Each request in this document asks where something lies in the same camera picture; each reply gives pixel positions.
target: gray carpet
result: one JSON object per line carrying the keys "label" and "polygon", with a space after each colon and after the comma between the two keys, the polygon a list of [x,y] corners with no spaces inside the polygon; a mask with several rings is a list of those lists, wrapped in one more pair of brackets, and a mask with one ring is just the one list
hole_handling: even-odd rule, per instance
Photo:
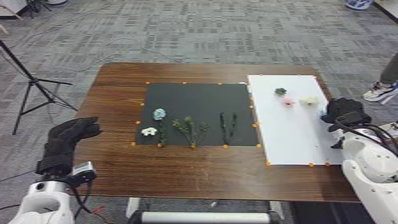
{"label": "gray carpet", "polygon": [[[398,51],[394,22],[373,7],[353,12],[337,0],[71,0],[34,19],[25,15],[23,21],[0,22],[10,32],[0,39],[37,77],[74,83],[60,96],[76,107],[99,66],[112,61],[313,65],[332,95],[360,100]],[[71,110],[50,106],[23,117],[10,135],[25,81],[0,58],[0,178],[34,169],[48,129],[74,117]],[[30,99],[30,106],[42,102],[37,92]],[[398,97],[384,106],[364,106],[376,124],[398,119]],[[0,207],[19,203],[35,177],[26,174],[0,183]],[[96,203],[122,223],[126,199],[94,198]],[[201,205],[181,207],[208,209],[208,202],[192,203]],[[241,203],[243,209],[266,208]],[[172,210],[181,203],[151,204]],[[14,211],[0,212],[0,223]],[[99,223],[82,216],[83,222]]]}

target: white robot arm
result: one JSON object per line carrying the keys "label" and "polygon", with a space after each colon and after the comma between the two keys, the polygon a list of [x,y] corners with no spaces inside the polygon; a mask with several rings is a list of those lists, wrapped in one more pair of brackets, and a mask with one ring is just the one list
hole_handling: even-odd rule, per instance
{"label": "white robot arm", "polygon": [[[355,129],[375,140],[368,129]],[[398,158],[394,153],[362,136],[345,133],[343,173],[378,224],[398,223]]]}
{"label": "white robot arm", "polygon": [[[73,224],[69,197],[66,183],[46,181],[32,184],[18,214],[9,224]],[[55,207],[55,211],[41,213],[42,208]]]}

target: tripod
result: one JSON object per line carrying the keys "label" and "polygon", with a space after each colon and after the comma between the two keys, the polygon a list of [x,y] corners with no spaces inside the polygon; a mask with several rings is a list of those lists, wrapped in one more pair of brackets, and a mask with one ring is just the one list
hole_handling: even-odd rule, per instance
{"label": "tripod", "polygon": [[[26,88],[26,92],[25,92],[25,96],[23,96],[21,108],[19,108],[19,112],[18,112],[18,118],[16,118],[14,130],[12,130],[12,135],[14,135],[14,134],[16,134],[16,130],[18,130],[18,126],[19,126],[21,116],[23,116],[26,113],[30,113],[34,110],[37,110],[41,107],[44,107],[50,103],[53,103],[53,104],[57,104],[58,106],[62,106],[62,107],[73,109],[74,111],[78,111],[78,109],[71,106],[71,104],[69,104],[69,103],[66,102],[66,100],[57,96],[57,94],[50,91],[50,89],[41,85],[41,82],[55,83],[55,84],[57,84],[57,88],[58,88],[60,85],[71,85],[71,83],[67,83],[67,82],[58,82],[58,81],[53,81],[53,80],[48,80],[48,79],[37,79],[37,78],[32,76],[32,74],[30,74],[30,72],[28,72],[28,70],[26,70],[26,68],[25,68],[25,66],[23,66],[23,64],[21,64],[21,62],[19,62],[19,60],[18,60],[18,58],[16,58],[16,56],[14,56],[14,54],[12,54],[12,52],[10,52],[9,47],[5,46],[2,40],[0,40],[0,47],[3,48],[3,51],[5,51],[5,53],[7,53],[9,57],[10,57],[10,59],[12,59],[14,63],[16,63],[16,65],[18,65],[21,71],[23,71],[25,77],[28,78],[28,88]],[[44,102],[42,104],[39,104],[39,105],[37,105],[34,108],[30,108],[28,110],[25,110],[26,100],[28,100],[28,94],[30,94],[32,87],[35,87],[35,88],[39,89],[39,92],[42,93],[44,98],[46,98],[46,102]]]}

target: person's foot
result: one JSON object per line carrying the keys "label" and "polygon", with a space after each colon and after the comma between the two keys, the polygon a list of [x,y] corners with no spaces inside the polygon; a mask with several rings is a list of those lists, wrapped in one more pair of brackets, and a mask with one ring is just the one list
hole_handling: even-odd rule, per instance
{"label": "person's foot", "polygon": [[391,95],[398,94],[398,84],[385,85],[380,82],[375,83],[371,90],[364,93],[364,99],[368,101],[380,101]]}

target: white board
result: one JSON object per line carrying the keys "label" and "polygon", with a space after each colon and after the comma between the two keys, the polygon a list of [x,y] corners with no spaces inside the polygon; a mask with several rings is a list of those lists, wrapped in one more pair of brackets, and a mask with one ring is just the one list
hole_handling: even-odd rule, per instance
{"label": "white board", "polygon": [[[330,124],[320,120],[327,98],[314,76],[249,75],[249,84],[270,165],[341,164],[341,150],[330,148],[337,142],[327,132]],[[277,96],[277,88],[288,90],[284,96]],[[298,102],[309,96],[318,98],[318,105]],[[284,97],[293,99],[293,106],[284,105]]]}

